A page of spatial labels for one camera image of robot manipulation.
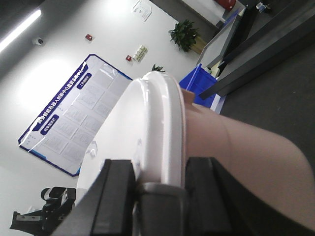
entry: potted plant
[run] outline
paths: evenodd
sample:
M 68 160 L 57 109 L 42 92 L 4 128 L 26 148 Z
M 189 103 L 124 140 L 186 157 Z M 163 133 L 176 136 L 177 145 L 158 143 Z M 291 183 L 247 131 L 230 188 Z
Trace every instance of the potted plant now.
M 165 72 L 165 70 L 162 70 L 164 68 L 164 66 L 156 66 L 155 64 L 152 67 L 152 71 L 156 70 L 159 72 Z
M 192 24 L 193 22 L 189 20 L 175 24 L 175 28 L 169 30 L 171 41 L 174 40 L 174 43 L 178 44 L 178 49 L 182 48 L 184 52 L 188 52 L 192 49 L 198 54 L 201 54 L 206 43 L 199 37 L 197 29 L 194 29 Z

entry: red fire extinguisher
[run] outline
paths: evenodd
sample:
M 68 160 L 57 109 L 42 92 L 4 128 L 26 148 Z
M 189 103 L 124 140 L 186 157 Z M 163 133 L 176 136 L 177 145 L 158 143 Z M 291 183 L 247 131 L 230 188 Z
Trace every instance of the red fire extinguisher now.
M 215 0 L 215 1 L 228 11 L 230 11 L 234 7 L 235 2 L 236 2 L 236 0 Z

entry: security camera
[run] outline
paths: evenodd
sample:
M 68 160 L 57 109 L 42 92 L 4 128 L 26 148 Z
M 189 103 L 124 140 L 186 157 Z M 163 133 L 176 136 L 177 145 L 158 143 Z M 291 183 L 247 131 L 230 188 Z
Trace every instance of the security camera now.
M 36 45 L 42 45 L 44 43 L 44 40 L 41 37 L 37 37 L 33 39 L 32 41 L 33 41 L 33 44 L 36 44 Z

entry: wall sign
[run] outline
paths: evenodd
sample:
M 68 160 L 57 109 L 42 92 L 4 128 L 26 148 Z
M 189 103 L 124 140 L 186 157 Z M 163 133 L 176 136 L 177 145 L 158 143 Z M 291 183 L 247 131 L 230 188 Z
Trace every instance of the wall sign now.
M 139 0 L 133 7 L 132 12 L 146 21 L 152 13 L 152 8 L 142 0 Z
M 71 176 L 131 78 L 89 55 L 19 138 L 19 147 Z

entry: black machine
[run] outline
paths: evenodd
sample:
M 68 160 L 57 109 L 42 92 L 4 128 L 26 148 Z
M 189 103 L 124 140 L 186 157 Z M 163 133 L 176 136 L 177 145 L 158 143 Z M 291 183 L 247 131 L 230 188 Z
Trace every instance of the black machine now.
M 75 200 L 75 188 L 45 188 L 41 197 L 46 201 L 42 210 L 21 215 L 13 213 L 10 229 L 36 236 L 50 235 L 71 212 Z
M 58 205 L 68 211 L 73 191 L 63 189 L 60 195 L 61 189 L 50 196 L 65 199 L 67 192 L 70 200 L 61 206 L 58 200 Z M 43 211 L 52 208 L 44 206 Z M 38 236 L 315 235 L 254 196 L 215 158 L 190 158 L 185 188 L 161 183 L 137 186 L 129 160 L 106 160 L 87 194 L 60 225 L 59 217 L 66 211 L 50 214 L 46 221 L 43 211 L 24 215 L 35 216 L 33 221 L 21 221 L 15 212 L 11 228 Z

